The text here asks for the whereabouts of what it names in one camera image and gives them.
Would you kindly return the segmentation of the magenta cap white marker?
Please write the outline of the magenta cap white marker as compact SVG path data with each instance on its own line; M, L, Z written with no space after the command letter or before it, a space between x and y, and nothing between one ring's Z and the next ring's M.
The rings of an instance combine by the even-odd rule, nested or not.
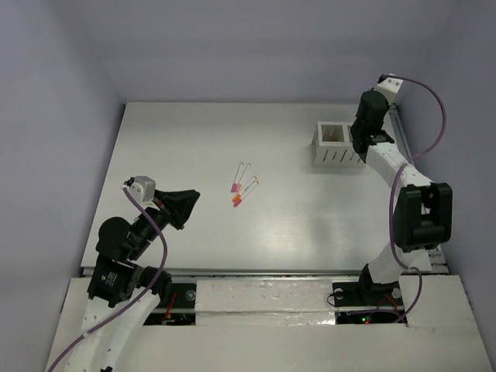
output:
M238 205L242 203L243 200L245 200L248 195L257 187L259 182L257 182L241 199L239 199L236 203L233 203L233 207L236 208Z

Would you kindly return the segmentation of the pink cap white marker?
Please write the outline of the pink cap white marker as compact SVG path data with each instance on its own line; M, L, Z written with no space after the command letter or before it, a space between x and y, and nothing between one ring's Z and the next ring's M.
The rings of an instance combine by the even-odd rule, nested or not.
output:
M246 178L246 175L248 173L248 170L250 169L251 167L251 164L248 163L245 165L245 167L243 168L243 172L241 173L241 176L239 178L239 182L236 184L236 192L239 192L241 191L242 189L242 186L243 186L243 183L245 181L245 178Z

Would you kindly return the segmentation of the orange cap white marker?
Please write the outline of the orange cap white marker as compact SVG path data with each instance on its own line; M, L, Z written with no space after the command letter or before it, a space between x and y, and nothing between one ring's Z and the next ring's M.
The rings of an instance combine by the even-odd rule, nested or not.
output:
M236 196L233 198L232 202L236 203L239 199L241 199L256 183L258 182L257 177L254 176L248 184L241 189Z

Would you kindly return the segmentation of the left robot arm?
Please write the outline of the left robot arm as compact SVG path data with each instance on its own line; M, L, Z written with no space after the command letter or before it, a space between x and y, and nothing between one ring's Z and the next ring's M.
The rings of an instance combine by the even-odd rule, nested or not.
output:
M101 224L81 334L49 365L50 371L120 371L151 312L171 301L163 230L182 230L200 194L159 191L154 180L142 176L130 178L121 189L139 215L134 222L112 217Z

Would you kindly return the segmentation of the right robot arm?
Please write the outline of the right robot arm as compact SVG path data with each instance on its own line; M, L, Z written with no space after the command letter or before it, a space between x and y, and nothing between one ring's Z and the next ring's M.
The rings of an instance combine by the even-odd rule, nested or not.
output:
M382 92L365 91L350 130L356 154L390 188L389 241L346 294L354 306L378 305L393 291L399 277L414 267L420 252L451 237L453 190L447 183L436 183L423 175L401 154L383 128L389 107Z

